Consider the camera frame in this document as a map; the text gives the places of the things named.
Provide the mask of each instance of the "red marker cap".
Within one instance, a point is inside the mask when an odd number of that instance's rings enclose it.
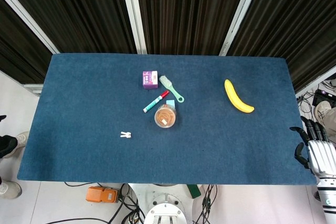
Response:
[[[162,95],[160,95],[162,98],[164,98],[165,96],[167,96],[169,94],[169,90],[166,90],[162,93]]]

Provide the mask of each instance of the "marker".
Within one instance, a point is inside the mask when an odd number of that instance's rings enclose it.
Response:
[[[153,108],[158,102],[160,102],[166,95],[169,94],[169,91],[164,91],[158,98],[152,101],[146,108],[143,109],[143,112],[147,113],[148,110]]]

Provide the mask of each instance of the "green comb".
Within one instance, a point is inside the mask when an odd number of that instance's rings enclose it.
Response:
[[[176,97],[178,102],[184,102],[184,97],[181,96],[173,87],[173,84],[170,80],[168,80],[168,78],[166,76],[161,76],[159,78],[160,82],[162,83],[162,85],[164,85],[164,87],[168,90],[170,90],[174,96]]]

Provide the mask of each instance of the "small purple box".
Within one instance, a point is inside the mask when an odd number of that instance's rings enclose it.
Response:
[[[143,71],[142,85],[144,89],[157,89],[157,71]]]

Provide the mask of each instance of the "box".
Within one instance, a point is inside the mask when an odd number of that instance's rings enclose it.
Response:
[[[142,85],[144,89],[157,89],[157,71],[143,71],[142,72]]]
[[[118,202],[118,190],[100,186],[91,186],[86,194],[86,200],[90,202]]]

